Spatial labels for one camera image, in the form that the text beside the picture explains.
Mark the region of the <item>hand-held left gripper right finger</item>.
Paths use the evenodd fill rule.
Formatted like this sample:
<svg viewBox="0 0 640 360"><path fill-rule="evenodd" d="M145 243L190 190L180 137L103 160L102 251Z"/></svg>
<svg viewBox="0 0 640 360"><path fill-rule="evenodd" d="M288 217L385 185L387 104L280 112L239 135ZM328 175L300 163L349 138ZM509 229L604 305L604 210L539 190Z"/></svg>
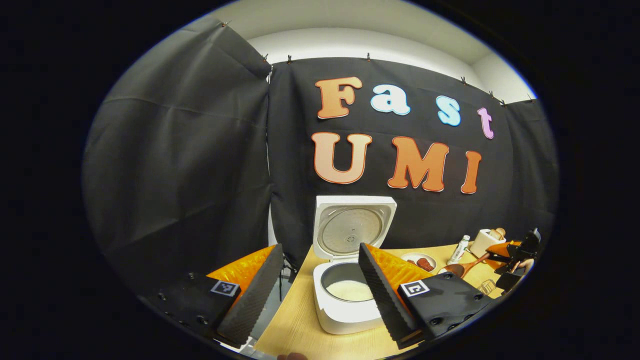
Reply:
<svg viewBox="0 0 640 360"><path fill-rule="evenodd" d="M382 322L400 350L446 337L494 303L452 272L432 275L370 244L359 245L358 264Z"/></svg>

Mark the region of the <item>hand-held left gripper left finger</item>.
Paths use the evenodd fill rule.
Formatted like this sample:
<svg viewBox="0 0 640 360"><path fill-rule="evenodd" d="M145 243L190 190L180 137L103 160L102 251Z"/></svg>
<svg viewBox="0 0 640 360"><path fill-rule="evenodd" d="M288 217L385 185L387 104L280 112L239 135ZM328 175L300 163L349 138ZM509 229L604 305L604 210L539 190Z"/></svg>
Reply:
<svg viewBox="0 0 640 360"><path fill-rule="evenodd" d="M144 294L151 309L205 341L240 348L249 339L284 264L281 244L207 275L190 273Z"/></svg>

